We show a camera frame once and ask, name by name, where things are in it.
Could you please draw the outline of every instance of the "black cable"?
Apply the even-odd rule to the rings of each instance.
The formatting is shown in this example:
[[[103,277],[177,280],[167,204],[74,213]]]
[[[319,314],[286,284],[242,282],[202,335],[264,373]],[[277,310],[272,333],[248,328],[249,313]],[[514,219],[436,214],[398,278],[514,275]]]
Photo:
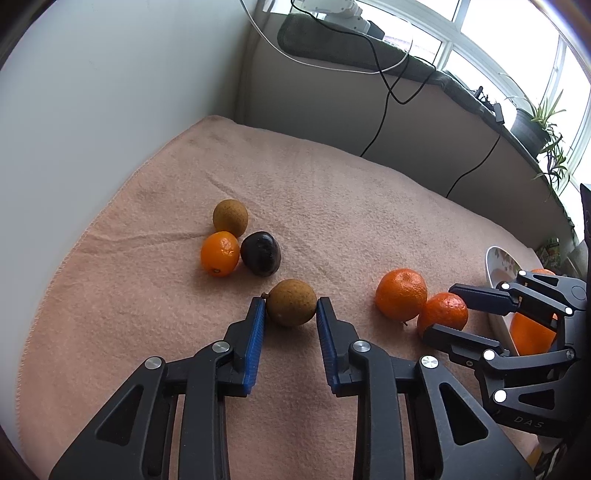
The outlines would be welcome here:
[[[431,65],[433,67],[433,70],[429,73],[429,75],[427,76],[427,78],[423,81],[423,83],[421,84],[421,86],[418,88],[418,90],[416,92],[414,92],[407,100],[405,100],[404,102],[399,102],[400,105],[406,105],[408,102],[410,102],[413,98],[415,98],[418,93],[423,89],[423,87],[425,86],[425,84],[427,83],[428,79],[431,78],[431,75],[433,74],[433,72],[435,72],[437,69],[435,68],[435,65],[433,65],[433,63],[431,63],[430,61],[427,61],[425,59],[422,59],[420,57],[415,57],[419,60],[422,60],[426,63],[428,63],[429,65]],[[374,144],[374,142],[378,139],[380,133],[382,132],[382,128],[384,127],[384,122],[386,121],[386,115],[388,113],[388,104],[390,101],[390,91],[392,91],[392,89],[396,86],[396,84],[398,83],[398,81],[400,80],[400,78],[402,77],[402,75],[404,75],[404,72],[406,72],[406,69],[408,67],[408,65],[410,64],[410,57],[407,57],[407,62],[406,65],[404,66],[404,68],[402,69],[402,72],[400,72],[400,75],[398,75],[398,77],[396,78],[396,80],[394,81],[394,83],[392,84],[392,86],[388,89],[388,93],[386,94],[386,103],[384,105],[384,115],[382,116],[382,121],[379,123],[379,127],[378,127],[378,131],[375,133],[375,136],[373,138],[373,140],[371,142],[369,142],[368,146],[365,147],[365,150],[363,151],[363,153],[360,155],[360,157],[363,157],[367,151],[370,149],[370,147]]]
[[[378,68],[379,75],[382,77],[382,80],[384,81],[384,84],[386,85],[386,88],[388,89],[388,95],[390,95],[390,96],[391,96],[391,97],[392,97],[392,98],[393,98],[393,99],[394,99],[396,102],[398,102],[400,105],[406,105],[406,104],[407,104],[408,102],[410,102],[410,101],[411,101],[413,98],[415,98],[415,97],[418,95],[418,93],[419,93],[419,92],[420,92],[420,91],[423,89],[423,87],[424,87],[424,86],[425,86],[425,84],[427,83],[428,79],[429,79],[429,78],[431,78],[431,75],[433,74],[433,72],[436,70],[436,69],[434,69],[434,70],[433,70],[431,73],[429,73],[429,76],[427,76],[427,78],[425,79],[425,81],[423,81],[423,83],[422,83],[422,84],[421,84],[421,86],[418,88],[418,90],[417,90],[417,91],[416,91],[414,94],[412,94],[412,95],[410,96],[410,98],[408,98],[408,99],[407,99],[407,100],[405,100],[405,101],[398,100],[398,99],[396,98],[396,96],[394,95],[393,91],[392,91],[392,88],[394,87],[394,85],[395,85],[396,83],[394,83],[392,86],[390,86],[390,85],[388,84],[388,80],[386,79],[386,75],[384,75],[384,71],[383,71],[382,67],[381,67],[381,66],[380,66],[380,64],[379,64],[379,60],[378,60],[378,53],[375,51],[374,44],[373,44],[373,42],[372,42],[372,41],[369,39],[369,37],[368,37],[368,36],[366,36],[366,35],[363,35],[363,34],[361,34],[361,33],[358,33],[358,32],[353,32],[353,31],[345,31],[345,30],[338,30],[338,29],[336,29],[336,28],[332,28],[332,27],[328,26],[328,25],[326,24],[326,22],[323,22],[322,20],[319,20],[318,18],[316,18],[316,17],[315,17],[315,16],[314,16],[314,15],[313,15],[311,12],[308,12],[308,11],[306,11],[306,10],[302,10],[301,8],[298,8],[298,7],[296,7],[296,5],[294,4],[294,1],[295,1],[295,0],[291,0],[291,6],[292,6],[294,9],[296,9],[298,12],[302,12],[302,13],[304,13],[304,14],[306,14],[306,15],[309,15],[309,16],[310,16],[310,17],[311,17],[311,18],[312,18],[312,19],[313,19],[315,22],[319,23],[319,24],[320,24],[320,25],[322,25],[324,28],[327,28],[328,30],[330,30],[330,31],[333,31],[333,32],[342,33],[342,34],[345,34],[345,35],[353,35],[353,36],[355,36],[355,37],[361,37],[361,38],[364,38],[365,40],[367,40],[367,41],[369,42],[369,46],[371,47],[371,51],[372,51],[372,53],[374,54],[375,65],[376,65],[376,67]]]
[[[452,185],[452,188],[450,188],[450,189],[449,189],[449,192],[447,192],[447,195],[445,195],[445,198],[449,198],[449,194],[452,192],[453,188],[454,188],[454,187],[457,185],[457,182],[459,182],[459,181],[460,181],[462,178],[464,178],[464,177],[465,177],[466,175],[468,175],[469,173],[472,173],[474,170],[476,170],[477,168],[479,168],[480,166],[482,166],[482,164],[483,164],[484,162],[486,162],[486,161],[487,161],[488,157],[490,157],[490,156],[491,156],[491,154],[492,154],[493,150],[495,149],[495,147],[496,147],[496,145],[497,145],[497,143],[499,142],[499,140],[500,140],[500,139],[501,139],[501,134],[499,134],[499,137],[496,139],[496,142],[495,142],[495,144],[492,146],[492,148],[491,148],[490,152],[488,152],[488,153],[487,153],[486,157],[484,157],[484,160],[482,160],[482,161],[481,161],[481,162],[480,162],[480,163],[479,163],[479,164],[478,164],[476,167],[474,167],[473,169],[471,169],[471,170],[468,170],[468,171],[467,171],[465,174],[463,174],[463,175],[460,175],[460,176],[458,177],[458,179],[457,179],[457,180],[456,180],[456,181],[453,183],[453,185]]]
[[[398,83],[398,81],[400,80],[400,78],[402,77],[402,75],[404,75],[404,72],[406,72],[406,69],[407,69],[409,63],[410,63],[410,57],[407,57],[407,62],[404,65],[404,68],[402,69],[402,72],[400,73],[400,75],[398,75],[398,78],[394,81],[394,83],[392,84],[392,86],[388,90],[393,89],[394,86]],[[384,122],[386,121],[386,115],[388,114],[388,104],[389,104],[389,102],[390,102],[390,94],[388,92],[388,93],[386,93],[386,103],[384,105],[384,115],[382,116],[382,121],[379,123],[378,131],[375,133],[375,136],[374,136],[373,140],[371,142],[369,142],[369,144],[368,144],[367,147],[365,147],[365,150],[360,155],[360,157],[363,158],[363,156],[366,154],[366,152],[369,150],[369,148],[374,144],[374,142],[378,139],[380,133],[382,132],[382,127],[384,126]]]

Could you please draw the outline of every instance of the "white wall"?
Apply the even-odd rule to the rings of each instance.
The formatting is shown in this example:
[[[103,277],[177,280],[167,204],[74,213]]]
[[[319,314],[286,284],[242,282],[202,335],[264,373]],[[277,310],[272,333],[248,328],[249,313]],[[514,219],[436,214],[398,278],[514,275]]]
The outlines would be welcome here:
[[[141,163],[232,116],[246,32],[238,0],[57,0],[0,70],[0,423],[15,445],[17,368],[51,276]]]
[[[269,39],[276,41],[284,18],[271,15],[265,29]],[[251,71],[247,125],[332,145],[354,155],[361,154],[374,137],[386,97],[378,75],[302,66],[264,41],[258,44]],[[402,79],[395,94],[406,99],[419,86]],[[365,158],[444,196],[461,174],[484,159],[497,136],[438,86],[426,85],[407,105],[390,101],[384,128]],[[570,251],[571,230],[562,207],[549,198],[543,179],[533,180],[536,174],[501,138],[486,163],[463,178],[450,199],[503,226],[528,247],[537,248],[556,236]]]

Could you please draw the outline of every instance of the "pink blanket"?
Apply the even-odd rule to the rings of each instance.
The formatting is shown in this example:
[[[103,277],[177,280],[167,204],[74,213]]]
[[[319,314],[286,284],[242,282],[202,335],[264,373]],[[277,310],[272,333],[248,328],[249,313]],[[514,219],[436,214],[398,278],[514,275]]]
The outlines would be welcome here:
[[[246,235],[264,229],[277,238],[283,260],[273,277],[254,277],[239,264],[230,277],[213,278],[198,267],[213,208],[225,198],[248,208]],[[447,365],[445,355],[418,340],[414,321],[404,327],[379,314],[375,287],[398,267],[421,272],[430,294],[455,282],[484,285],[491,245],[524,268],[540,266],[501,227],[394,170],[206,118],[126,182],[54,277],[19,376],[26,459],[46,478],[145,358],[192,356],[243,319],[252,296],[284,278],[330,296],[337,316],[390,354],[430,353]],[[466,330],[491,335],[477,312],[470,312]],[[449,368],[478,396],[470,370]],[[227,416],[234,480],[351,478],[356,399],[331,395],[314,320],[293,330],[269,326],[253,394],[228,399]],[[508,433],[522,453],[535,443],[531,435]]]

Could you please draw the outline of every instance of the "orange in bowl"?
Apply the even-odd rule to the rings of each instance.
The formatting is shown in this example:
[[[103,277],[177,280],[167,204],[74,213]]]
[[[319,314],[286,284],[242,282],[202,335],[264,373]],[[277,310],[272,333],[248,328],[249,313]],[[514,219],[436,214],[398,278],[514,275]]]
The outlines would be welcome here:
[[[541,273],[544,275],[555,275],[554,272],[546,270],[545,268],[536,268],[532,273]],[[554,338],[556,332],[549,328],[540,325],[535,320],[532,320],[521,313],[513,315],[509,333],[520,355],[537,355],[538,353],[546,353]]]

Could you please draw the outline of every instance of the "tangerine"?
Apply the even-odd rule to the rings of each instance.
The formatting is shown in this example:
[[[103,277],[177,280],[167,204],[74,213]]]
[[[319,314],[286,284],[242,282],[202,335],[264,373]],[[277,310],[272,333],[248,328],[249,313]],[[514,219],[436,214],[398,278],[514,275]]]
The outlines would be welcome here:
[[[553,271],[547,268],[535,268],[531,271],[532,273],[542,273],[544,275],[556,275]]]
[[[454,293],[437,293],[427,300],[417,320],[418,334],[423,337],[425,329],[435,323],[462,330],[468,322],[468,308]]]
[[[420,273],[399,268],[384,275],[375,291],[379,311],[395,322],[415,318],[427,301],[427,284]]]
[[[201,266],[214,277],[226,277],[240,259],[238,240],[230,232],[216,232],[201,246]]]
[[[542,273],[544,275],[555,275],[554,272],[546,270],[545,268],[536,268],[531,272]],[[540,325],[535,320],[532,320],[521,313],[513,315],[511,326],[509,327],[509,333],[517,348],[517,353],[520,355],[537,355],[538,353],[546,353],[556,337],[556,332]]]

